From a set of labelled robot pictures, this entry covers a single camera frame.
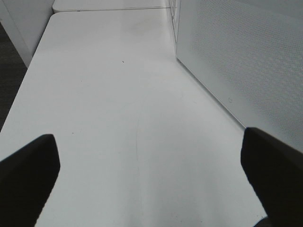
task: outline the floor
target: floor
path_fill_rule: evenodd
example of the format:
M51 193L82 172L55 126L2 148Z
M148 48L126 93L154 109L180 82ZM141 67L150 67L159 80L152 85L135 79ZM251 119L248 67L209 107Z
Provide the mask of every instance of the floor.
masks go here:
M0 24L0 130L26 71L26 66Z

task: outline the perforated metal panel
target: perforated metal panel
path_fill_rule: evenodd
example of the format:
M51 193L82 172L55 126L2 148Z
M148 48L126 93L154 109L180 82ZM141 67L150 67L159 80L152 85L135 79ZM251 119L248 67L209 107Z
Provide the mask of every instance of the perforated metal panel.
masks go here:
M244 125L303 151L303 1L181 1L177 57Z

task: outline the white wall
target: white wall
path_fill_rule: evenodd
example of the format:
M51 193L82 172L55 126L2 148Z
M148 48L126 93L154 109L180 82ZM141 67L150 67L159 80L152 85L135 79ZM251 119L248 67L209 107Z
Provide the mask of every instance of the white wall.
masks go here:
M1 23L28 67L53 14L54 0L0 0Z

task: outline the folding table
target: folding table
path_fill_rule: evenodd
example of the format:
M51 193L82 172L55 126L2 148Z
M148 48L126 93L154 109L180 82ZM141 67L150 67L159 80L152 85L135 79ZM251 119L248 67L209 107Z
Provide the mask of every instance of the folding table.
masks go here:
M3 159L54 134L37 227L251 227L265 212L243 128L176 60L169 9L51 17L0 133Z
M63 11L100 11L119 9L167 8L169 0L55 0L55 13Z

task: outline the white table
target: white table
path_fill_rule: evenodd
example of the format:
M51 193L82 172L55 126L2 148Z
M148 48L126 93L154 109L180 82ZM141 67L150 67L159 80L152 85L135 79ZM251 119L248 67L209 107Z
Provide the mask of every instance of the white table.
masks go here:
M250 227L241 128L176 61L168 9L51 17L0 133L61 170L38 227Z
M63 11L100 11L119 9L157 9L169 6L169 0L55 0L55 13Z

